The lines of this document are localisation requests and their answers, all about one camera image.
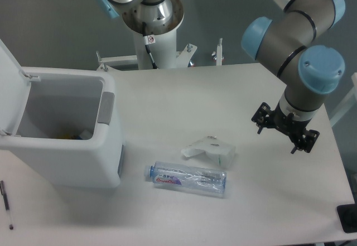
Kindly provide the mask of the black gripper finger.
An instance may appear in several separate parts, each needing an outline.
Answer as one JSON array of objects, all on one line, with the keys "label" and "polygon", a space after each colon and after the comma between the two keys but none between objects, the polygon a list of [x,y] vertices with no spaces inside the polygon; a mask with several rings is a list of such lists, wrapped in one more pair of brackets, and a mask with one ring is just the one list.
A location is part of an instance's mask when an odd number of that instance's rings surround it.
[{"label": "black gripper finger", "polygon": [[301,132],[290,134],[290,140],[294,144],[291,154],[294,154],[296,151],[310,153],[319,135],[320,132],[312,129],[304,129]]},{"label": "black gripper finger", "polygon": [[272,111],[270,106],[263,102],[252,116],[252,122],[258,127],[257,133],[260,134],[264,128],[272,128]]}]

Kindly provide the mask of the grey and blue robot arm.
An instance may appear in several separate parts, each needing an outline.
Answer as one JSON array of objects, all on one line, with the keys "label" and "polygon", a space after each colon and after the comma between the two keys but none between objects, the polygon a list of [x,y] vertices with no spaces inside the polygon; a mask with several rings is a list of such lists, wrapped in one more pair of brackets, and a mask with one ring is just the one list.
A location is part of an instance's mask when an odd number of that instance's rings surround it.
[{"label": "grey and blue robot arm", "polygon": [[[176,30],[184,19],[180,0],[97,0],[111,18],[121,17],[131,30],[140,69],[187,67],[190,59],[176,50]],[[313,45],[345,12],[344,0],[274,0],[284,18],[254,20],[241,46],[253,59],[285,83],[275,109],[266,103],[252,116],[259,129],[288,136],[294,151],[310,152],[319,137],[307,125],[345,71],[334,49]]]}]

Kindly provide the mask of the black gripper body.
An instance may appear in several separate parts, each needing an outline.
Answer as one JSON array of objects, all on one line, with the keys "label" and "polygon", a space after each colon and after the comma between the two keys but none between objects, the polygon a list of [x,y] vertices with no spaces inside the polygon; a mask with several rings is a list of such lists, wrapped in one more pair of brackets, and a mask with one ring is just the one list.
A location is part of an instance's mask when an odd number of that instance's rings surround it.
[{"label": "black gripper body", "polygon": [[280,108],[280,103],[277,104],[273,112],[273,123],[275,125],[274,128],[289,137],[291,141],[298,141],[309,133],[309,130],[306,129],[306,126],[309,122],[309,120],[294,120],[293,113],[288,113],[285,115]]}]

